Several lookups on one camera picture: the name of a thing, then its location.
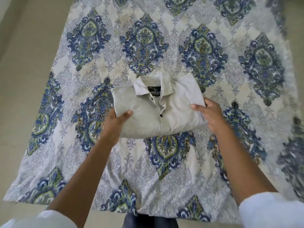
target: person's right arm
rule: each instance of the person's right arm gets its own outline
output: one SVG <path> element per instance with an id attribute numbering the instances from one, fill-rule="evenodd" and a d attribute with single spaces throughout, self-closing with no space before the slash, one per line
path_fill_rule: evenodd
<path id="1" fill-rule="evenodd" d="M 208 98 L 204 100 L 206 107 L 195 104 L 191 107 L 204 114 L 217 138 L 236 203 L 240 205 L 243 200 L 258 193 L 277 192 L 226 123 L 219 104 Z"/>

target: black label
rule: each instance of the black label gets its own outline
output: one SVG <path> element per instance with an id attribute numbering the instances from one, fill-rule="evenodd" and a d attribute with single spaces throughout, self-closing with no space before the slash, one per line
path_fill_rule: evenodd
<path id="1" fill-rule="evenodd" d="M 161 86 L 148 86 L 148 90 L 152 96 L 159 97 L 161 95 Z"/>

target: hand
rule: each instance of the hand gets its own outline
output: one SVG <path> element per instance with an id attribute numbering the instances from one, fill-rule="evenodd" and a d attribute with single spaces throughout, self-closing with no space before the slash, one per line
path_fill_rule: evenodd
<path id="1" fill-rule="evenodd" d="M 105 142 L 113 147 L 119 140 L 123 124 L 131 117 L 132 114 L 133 111 L 129 110 L 121 116 L 116 117 L 115 109 L 112 108 L 105 118 L 100 138 L 105 139 Z"/>
<path id="2" fill-rule="evenodd" d="M 216 134 L 222 126 L 227 125 L 226 120 L 223 118 L 223 111 L 218 103 L 208 98 L 204 98 L 204 101 L 206 103 L 206 107 L 202 105 L 192 104 L 191 108 L 204 114 L 210 130 Z"/>

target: tiled floor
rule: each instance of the tiled floor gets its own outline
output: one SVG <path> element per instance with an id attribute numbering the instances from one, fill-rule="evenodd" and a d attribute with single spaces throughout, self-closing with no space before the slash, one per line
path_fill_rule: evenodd
<path id="1" fill-rule="evenodd" d="M 0 198 L 17 175 L 73 0 L 29 0 L 0 61 Z M 286 17 L 299 96 L 304 106 L 304 0 L 289 0 Z M 0 225 L 45 207 L 0 202 Z M 86 227 L 121 227 L 123 214 L 91 211 Z M 180 227 L 238 227 L 179 221 Z"/>

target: person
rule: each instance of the person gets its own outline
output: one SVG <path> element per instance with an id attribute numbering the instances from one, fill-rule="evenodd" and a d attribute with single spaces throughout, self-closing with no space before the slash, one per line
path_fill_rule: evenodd
<path id="1" fill-rule="evenodd" d="M 206 107 L 195 104 L 191 107 L 204 114 L 209 128 L 217 137 L 232 194 L 239 205 L 243 226 L 304 227 L 304 204 L 299 201 L 288 201 L 277 192 L 226 123 L 219 104 L 208 98 L 204 100 Z M 47 210 L 35 218 L 10 220 L 2 228 L 83 228 L 110 151 L 119 140 L 124 122 L 131 115 L 132 111 L 128 111 L 116 117 L 115 110 L 111 109 L 96 145 Z M 128 214 L 123 228 L 135 227 L 169 228 L 178 225 L 173 218 L 154 218 L 148 215 L 135 217 Z"/>

